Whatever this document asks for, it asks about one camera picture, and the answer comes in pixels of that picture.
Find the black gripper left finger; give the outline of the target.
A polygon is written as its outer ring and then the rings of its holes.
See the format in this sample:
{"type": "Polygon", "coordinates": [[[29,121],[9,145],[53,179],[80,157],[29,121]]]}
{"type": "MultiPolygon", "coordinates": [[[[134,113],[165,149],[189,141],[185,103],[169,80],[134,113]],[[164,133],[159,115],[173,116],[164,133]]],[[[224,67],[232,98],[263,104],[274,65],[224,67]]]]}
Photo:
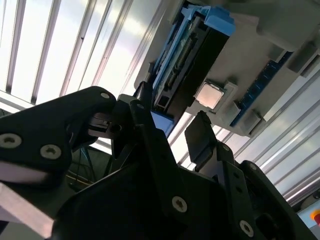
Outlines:
{"type": "Polygon", "coordinates": [[[175,197],[188,202],[182,174],[164,132],[150,112],[152,87],[143,82],[133,96],[115,98],[92,86],[0,119],[0,180],[50,189],[60,185],[72,152],[111,140],[122,166],[72,197],[65,214],[73,219],[127,215],[188,221],[175,197]]]}

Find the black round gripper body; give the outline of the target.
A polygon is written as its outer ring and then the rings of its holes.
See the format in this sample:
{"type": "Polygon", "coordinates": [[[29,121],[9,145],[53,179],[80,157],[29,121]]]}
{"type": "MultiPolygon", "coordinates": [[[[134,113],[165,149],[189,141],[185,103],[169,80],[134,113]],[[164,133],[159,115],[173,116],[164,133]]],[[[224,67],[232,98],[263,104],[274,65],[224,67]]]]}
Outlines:
{"type": "Polygon", "coordinates": [[[239,164],[216,163],[213,178],[177,166],[134,163],[68,200],[52,228],[54,240],[239,240],[232,180],[239,164]]]}

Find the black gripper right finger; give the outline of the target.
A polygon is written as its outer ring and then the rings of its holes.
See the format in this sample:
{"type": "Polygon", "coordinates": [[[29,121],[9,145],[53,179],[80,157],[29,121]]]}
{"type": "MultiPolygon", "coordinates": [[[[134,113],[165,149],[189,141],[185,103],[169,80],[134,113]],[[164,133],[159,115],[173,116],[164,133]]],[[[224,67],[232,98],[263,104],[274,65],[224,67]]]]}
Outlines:
{"type": "Polygon", "coordinates": [[[200,111],[185,130],[195,164],[191,189],[199,208],[191,237],[202,240],[313,240],[304,224],[253,162],[237,163],[200,111]]]}

